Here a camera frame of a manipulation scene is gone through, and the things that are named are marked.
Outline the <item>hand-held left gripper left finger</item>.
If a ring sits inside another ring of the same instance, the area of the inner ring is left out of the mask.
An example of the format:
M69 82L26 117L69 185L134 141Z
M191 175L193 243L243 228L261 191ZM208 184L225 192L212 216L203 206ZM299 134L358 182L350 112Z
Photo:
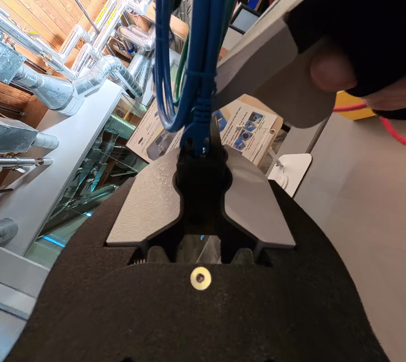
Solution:
M109 247L149 248L149 240L181 217L181 197L174 187L180 148L147 165L134 179L106 239Z

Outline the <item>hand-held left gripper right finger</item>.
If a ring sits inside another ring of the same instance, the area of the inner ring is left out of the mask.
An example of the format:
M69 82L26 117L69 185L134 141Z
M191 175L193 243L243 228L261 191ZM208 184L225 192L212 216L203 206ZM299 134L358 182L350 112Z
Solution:
M294 248L296 243L267 177L232 147L223 148L232 176L225 193L226 216L255 241L254 251Z

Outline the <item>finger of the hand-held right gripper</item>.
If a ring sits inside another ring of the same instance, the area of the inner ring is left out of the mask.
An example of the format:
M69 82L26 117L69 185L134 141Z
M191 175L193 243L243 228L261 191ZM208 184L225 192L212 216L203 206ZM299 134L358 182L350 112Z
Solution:
M217 68L215 96L320 96L309 78L310 58L298 46L285 22L288 14L304 0L276 0L222 59Z

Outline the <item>black ethernet port box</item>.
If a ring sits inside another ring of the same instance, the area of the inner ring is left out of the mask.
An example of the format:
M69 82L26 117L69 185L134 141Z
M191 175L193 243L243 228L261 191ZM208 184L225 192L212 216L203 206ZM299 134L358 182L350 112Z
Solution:
M181 222L186 234L216 235L226 185L226 152L216 117L211 118L208 149L196 156L185 142L177 159L176 185L181 195Z

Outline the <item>yellow plastic bin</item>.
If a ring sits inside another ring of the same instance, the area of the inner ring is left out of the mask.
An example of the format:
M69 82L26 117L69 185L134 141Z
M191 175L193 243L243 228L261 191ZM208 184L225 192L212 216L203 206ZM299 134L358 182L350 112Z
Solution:
M360 105L361 103L364 103L364 101L360 97L352 96L346 91L339 91L336 94L334 112L352 121L376 116L376 114L370 108L362 108L353 111L336 111L337 108L356 106Z

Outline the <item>person's right hand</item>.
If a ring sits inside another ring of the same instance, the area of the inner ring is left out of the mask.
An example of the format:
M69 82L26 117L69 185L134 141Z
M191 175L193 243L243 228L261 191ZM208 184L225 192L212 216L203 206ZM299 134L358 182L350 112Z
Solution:
M311 79L322 91L346 91L362 98L379 116L405 121L405 52L405 39L342 42L315 55Z

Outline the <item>computer monitor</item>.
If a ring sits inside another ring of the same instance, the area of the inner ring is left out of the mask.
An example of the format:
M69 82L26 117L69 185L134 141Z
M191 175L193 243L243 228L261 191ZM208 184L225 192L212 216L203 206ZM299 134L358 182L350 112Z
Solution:
M231 16L229 28L244 35L261 16L256 10L249 8L246 4L238 3Z

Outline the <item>white sign base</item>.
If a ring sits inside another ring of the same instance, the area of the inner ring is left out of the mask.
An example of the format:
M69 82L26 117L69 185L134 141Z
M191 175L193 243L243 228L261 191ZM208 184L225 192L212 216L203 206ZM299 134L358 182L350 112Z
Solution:
M270 151L270 155L274 165L267 179L276 182L293 198L312 163L312 155L310 153L295 153L279 157L273 150Z

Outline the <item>printed instruction sheet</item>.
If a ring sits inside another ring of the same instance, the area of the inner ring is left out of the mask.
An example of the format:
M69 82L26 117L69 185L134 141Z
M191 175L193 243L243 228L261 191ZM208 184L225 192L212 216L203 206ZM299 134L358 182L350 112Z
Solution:
M257 107L250 96L242 96L214 112L221 143L259 165L280 129L282 118ZM155 100L130 136L126 147L147 163L180 146L183 133L169 133L161 124Z

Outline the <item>white pillar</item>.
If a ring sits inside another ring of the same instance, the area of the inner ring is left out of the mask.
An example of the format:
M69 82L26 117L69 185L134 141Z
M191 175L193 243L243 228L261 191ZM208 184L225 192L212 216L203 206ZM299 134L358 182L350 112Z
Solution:
M52 151L31 148L28 156L49 157L53 163L32 167L19 177L9 173L4 180L13 191L1 197L1 219L13 219L18 233L1 247L19 256L25 255L123 93L119 85L107 80L98 91L85 98L74 116L66 117L54 111L45 114L39 131L56 136L59 146Z

